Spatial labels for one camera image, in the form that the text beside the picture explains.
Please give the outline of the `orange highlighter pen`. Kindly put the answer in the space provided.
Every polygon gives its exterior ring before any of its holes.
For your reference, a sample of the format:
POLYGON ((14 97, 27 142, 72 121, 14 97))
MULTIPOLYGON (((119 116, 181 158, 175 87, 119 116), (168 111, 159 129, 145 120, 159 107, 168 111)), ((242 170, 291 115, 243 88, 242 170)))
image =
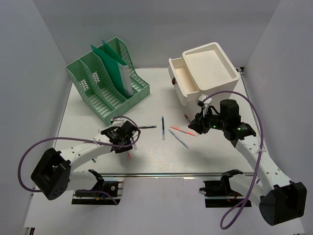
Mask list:
POLYGON ((181 128, 178 128, 178 127, 175 127, 175 126, 170 126, 170 128, 173 129, 173 130, 176 130, 176 131, 179 131, 179 132, 182 132, 182 133, 191 135, 191 136, 193 136, 193 137, 196 137, 196 136, 197 136, 197 134, 195 134, 195 133, 193 133, 193 132, 185 131, 185 130, 183 130, 183 129, 181 129, 181 128))

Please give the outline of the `green file folder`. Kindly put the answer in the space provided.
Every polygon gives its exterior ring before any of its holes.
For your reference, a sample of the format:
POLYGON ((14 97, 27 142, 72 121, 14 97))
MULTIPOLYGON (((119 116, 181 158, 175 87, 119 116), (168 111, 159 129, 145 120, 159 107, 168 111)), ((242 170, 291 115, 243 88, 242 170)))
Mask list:
POLYGON ((126 98, 134 95, 128 64, 103 41, 102 49, 91 45, 92 51, 102 60, 114 87, 126 98))

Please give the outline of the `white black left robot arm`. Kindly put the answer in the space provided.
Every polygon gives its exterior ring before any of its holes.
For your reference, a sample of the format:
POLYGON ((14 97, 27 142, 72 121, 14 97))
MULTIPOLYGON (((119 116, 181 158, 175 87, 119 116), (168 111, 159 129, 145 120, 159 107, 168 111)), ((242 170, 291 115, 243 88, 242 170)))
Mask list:
POLYGON ((31 174, 31 180, 48 200, 60 197, 65 191, 74 190, 87 195, 111 195, 104 189, 104 179, 93 169, 77 171, 92 159, 112 152, 122 153, 133 148, 134 135, 140 130, 129 121, 121 126, 111 126, 91 140, 77 146, 46 150, 31 174))

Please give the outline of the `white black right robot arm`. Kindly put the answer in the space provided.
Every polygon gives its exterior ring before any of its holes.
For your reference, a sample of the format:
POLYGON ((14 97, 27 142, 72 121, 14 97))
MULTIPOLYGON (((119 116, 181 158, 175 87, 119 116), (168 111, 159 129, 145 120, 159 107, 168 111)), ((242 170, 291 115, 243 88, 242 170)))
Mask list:
POLYGON ((230 170, 221 176, 222 192, 226 195, 237 192, 247 196, 271 226, 302 217, 307 196, 304 184, 292 181, 269 154, 261 150, 260 138, 249 124, 241 121, 239 105, 235 100, 222 100, 218 113, 214 113, 216 109, 211 106, 211 101, 206 95, 199 98, 201 111, 188 127, 198 134, 206 134, 210 129, 221 130, 225 138, 254 168, 261 181, 258 185, 240 170, 230 170))

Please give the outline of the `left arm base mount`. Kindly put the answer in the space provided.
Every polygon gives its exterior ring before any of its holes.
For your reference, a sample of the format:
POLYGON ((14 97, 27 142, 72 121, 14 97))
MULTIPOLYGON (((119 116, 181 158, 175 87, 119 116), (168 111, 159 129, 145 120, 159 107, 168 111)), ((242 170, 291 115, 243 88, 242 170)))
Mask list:
POLYGON ((73 172, 68 189, 73 191, 73 205, 118 205, 123 194, 123 182, 104 178, 90 169, 73 172))

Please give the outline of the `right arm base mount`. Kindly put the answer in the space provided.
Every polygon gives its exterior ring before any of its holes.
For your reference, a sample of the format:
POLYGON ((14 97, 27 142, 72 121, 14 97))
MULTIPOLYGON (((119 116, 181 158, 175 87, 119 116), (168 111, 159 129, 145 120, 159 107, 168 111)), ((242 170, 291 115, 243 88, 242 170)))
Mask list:
POLYGON ((231 208, 242 202, 245 198, 230 188, 229 179, 243 172, 237 169, 222 173, 219 180, 208 180, 203 182, 199 191, 205 196, 206 208, 231 208))

